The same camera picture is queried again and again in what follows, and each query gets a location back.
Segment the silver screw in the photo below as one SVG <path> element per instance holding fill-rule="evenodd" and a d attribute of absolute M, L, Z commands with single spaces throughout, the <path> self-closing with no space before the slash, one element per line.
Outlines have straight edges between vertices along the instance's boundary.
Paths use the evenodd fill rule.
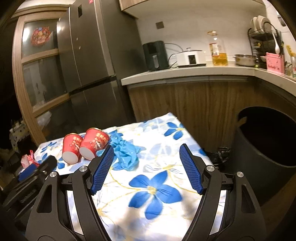
<path fill-rule="evenodd" d="M 79 171 L 85 172 L 87 170 L 87 166 L 79 167 Z"/>
<path fill-rule="evenodd" d="M 237 176 L 238 176 L 238 177 L 243 177 L 244 174 L 243 174 L 242 172 L 237 172 Z"/>
<path fill-rule="evenodd" d="M 55 177 L 57 175 L 57 172 L 51 172 L 49 175 L 50 177 Z"/>
<path fill-rule="evenodd" d="M 215 170 L 215 168 L 213 166 L 207 166 L 207 170 L 209 172 L 213 172 Z"/>

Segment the white spoon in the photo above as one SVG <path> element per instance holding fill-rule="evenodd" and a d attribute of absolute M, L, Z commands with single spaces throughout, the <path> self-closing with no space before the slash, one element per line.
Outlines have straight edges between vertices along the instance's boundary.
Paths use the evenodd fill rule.
<path fill-rule="evenodd" d="M 274 37 L 274 41 L 276 43 L 276 47 L 275 47 L 274 50 L 275 50 L 276 54 L 279 54 L 280 53 L 280 49 L 279 49 L 279 45 L 278 45 L 278 43 L 276 41 L 276 37 L 275 37 L 274 33 L 272 33 L 272 36 Z"/>

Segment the blue textured rubber pad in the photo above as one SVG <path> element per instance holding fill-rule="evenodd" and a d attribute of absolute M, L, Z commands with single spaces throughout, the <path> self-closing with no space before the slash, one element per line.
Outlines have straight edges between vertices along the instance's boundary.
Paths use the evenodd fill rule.
<path fill-rule="evenodd" d="M 203 187 L 201 183 L 201 175 L 191 159 L 188 151 L 185 146 L 180 146 L 180 159 L 183 164 L 183 167 L 186 171 L 190 184 L 194 190 L 197 191 L 198 194 L 202 193 Z"/>
<path fill-rule="evenodd" d="M 111 147 L 109 148 L 106 155 L 103 157 L 98 169 L 94 174 L 93 182 L 92 182 L 93 185 L 91 186 L 91 189 L 90 189 L 92 195 L 95 195 L 97 191 L 102 189 L 105 178 L 113 162 L 113 158 L 114 158 L 114 149 L 113 147 Z"/>

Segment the dish rack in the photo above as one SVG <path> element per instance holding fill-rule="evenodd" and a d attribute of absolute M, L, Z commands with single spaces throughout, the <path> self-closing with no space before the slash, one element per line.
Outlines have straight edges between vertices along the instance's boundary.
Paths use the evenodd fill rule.
<path fill-rule="evenodd" d="M 275 29 L 275 38 L 280 48 L 280 54 L 284 53 L 284 44 L 281 37 L 281 32 L 278 31 L 271 23 L 265 22 L 263 28 L 252 31 L 250 28 L 248 30 L 248 37 L 251 46 L 252 55 L 257 56 L 258 65 L 260 68 L 266 69 L 266 62 L 263 62 L 260 56 L 266 56 L 266 53 L 275 54 L 275 41 L 272 36 L 272 32 L 265 30 L 265 25 L 270 24 Z"/>

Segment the paper cup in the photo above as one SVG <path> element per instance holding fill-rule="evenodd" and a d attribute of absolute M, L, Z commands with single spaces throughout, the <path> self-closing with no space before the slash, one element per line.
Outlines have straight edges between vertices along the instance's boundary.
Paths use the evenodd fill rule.
<path fill-rule="evenodd" d="M 92 160 L 96 152 L 102 150 L 109 140 L 107 133 L 98 128 L 90 128 L 86 131 L 79 152 L 85 159 Z"/>
<path fill-rule="evenodd" d="M 79 147 L 82 142 L 82 137 L 76 133 L 68 134 L 63 140 L 62 158 L 69 164 L 75 164 L 79 159 Z"/>

